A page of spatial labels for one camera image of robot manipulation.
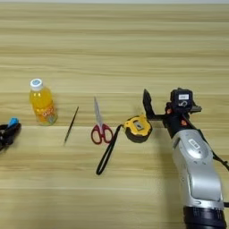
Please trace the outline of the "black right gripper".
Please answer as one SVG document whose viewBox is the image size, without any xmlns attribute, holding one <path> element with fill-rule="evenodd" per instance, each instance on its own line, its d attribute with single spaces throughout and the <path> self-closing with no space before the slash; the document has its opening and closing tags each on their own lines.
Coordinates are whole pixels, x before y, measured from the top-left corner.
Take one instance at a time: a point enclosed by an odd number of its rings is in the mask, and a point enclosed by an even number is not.
<svg viewBox="0 0 229 229">
<path fill-rule="evenodd" d="M 151 105 L 151 96 L 146 89 L 143 92 L 143 105 L 146 117 L 149 120 L 162 121 L 171 138 L 179 131 L 195 130 L 196 127 L 191 123 L 190 115 L 202 110 L 202 107 L 194 102 L 190 107 L 178 107 L 175 103 L 167 102 L 165 113 L 155 114 Z"/>
</svg>

